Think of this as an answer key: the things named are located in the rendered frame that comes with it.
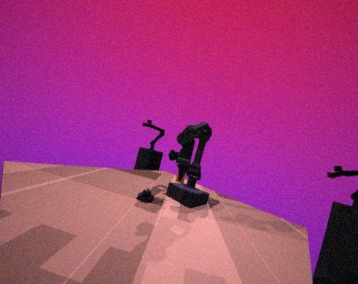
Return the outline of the orange knob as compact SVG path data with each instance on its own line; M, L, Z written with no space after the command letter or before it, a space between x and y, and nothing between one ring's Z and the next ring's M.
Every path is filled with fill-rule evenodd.
M176 182L183 184L183 183L184 183L185 175L186 175L186 173L184 174L183 178L179 181L179 180L178 180L178 179L179 179L179 170L178 170L178 173L177 173L177 176L176 176Z

